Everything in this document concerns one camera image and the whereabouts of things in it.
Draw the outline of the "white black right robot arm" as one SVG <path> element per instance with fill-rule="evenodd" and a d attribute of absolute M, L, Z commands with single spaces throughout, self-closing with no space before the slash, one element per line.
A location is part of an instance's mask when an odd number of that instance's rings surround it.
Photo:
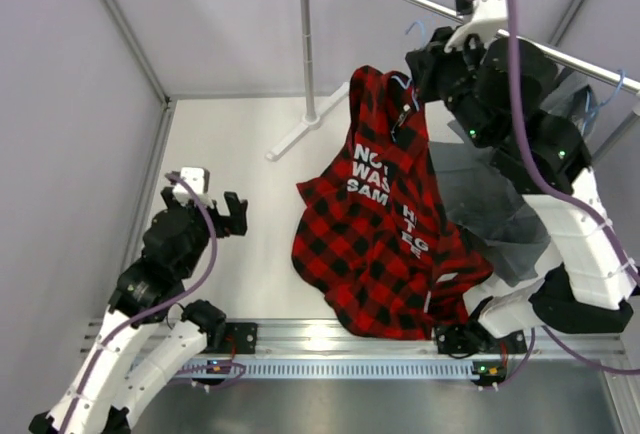
<path fill-rule="evenodd" d="M 634 311 L 639 272 L 599 199 L 592 157 L 578 127 L 544 110 L 555 62 L 517 37 L 484 42 L 437 29 L 406 54 L 423 102 L 440 101 L 471 143 L 522 197 L 549 235 L 542 270 L 527 286 L 498 293 L 490 283 L 465 297 L 468 344 L 487 351 L 533 328 L 563 334 L 619 334 Z"/>

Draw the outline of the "light blue wire hanger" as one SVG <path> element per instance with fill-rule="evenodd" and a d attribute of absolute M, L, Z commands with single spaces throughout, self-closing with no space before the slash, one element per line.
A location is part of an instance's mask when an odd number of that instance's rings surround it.
<path fill-rule="evenodd" d="M 418 28 L 420 31 L 420 43 L 416 48 L 410 50 L 405 55 L 405 63 L 409 69 L 407 79 L 401 80 L 398 76 L 394 76 L 394 79 L 403 89 L 411 91 L 411 99 L 415 110 L 419 112 L 425 108 L 426 94 L 428 90 L 428 80 L 425 74 L 423 59 L 423 56 L 426 53 L 425 48 L 428 44 L 428 38 L 426 26 L 422 20 L 413 21 L 405 29 L 405 34 L 409 35 L 414 28 Z"/>

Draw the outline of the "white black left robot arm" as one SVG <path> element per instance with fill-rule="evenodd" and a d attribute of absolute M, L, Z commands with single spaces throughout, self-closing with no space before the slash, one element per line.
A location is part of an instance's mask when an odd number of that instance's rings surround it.
<path fill-rule="evenodd" d="M 219 213 L 206 190 L 172 185 L 163 210 L 143 235 L 142 250 L 117 279 L 101 328 L 66 393 L 31 420 L 31 433 L 129 433 L 155 396 L 195 355 L 226 340 L 226 315 L 206 300 L 186 305 L 171 333 L 144 360 L 138 355 L 189 295 L 184 282 L 205 249 L 220 238 L 246 234 L 248 203 L 234 192 Z"/>

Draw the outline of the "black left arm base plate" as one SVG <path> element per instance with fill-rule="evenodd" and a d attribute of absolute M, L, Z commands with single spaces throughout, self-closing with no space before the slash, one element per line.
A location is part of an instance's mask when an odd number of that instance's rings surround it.
<path fill-rule="evenodd" d="M 254 322 L 228 322 L 218 353 L 253 355 L 258 340 L 258 324 Z"/>

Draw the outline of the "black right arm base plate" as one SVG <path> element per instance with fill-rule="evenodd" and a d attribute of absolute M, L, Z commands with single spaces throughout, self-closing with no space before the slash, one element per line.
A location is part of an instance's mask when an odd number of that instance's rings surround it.
<path fill-rule="evenodd" d="M 438 353 L 455 359 L 492 353 L 498 344 L 478 323 L 438 326 L 434 335 Z"/>

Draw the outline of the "red black plaid shirt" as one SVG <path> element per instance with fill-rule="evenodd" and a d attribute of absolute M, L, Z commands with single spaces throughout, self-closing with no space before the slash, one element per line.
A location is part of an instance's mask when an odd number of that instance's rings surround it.
<path fill-rule="evenodd" d="M 464 295 L 493 268 L 446 214 L 409 77 L 356 69 L 349 115 L 334 159 L 297 186 L 295 271 L 356 336 L 426 340 L 466 324 Z"/>

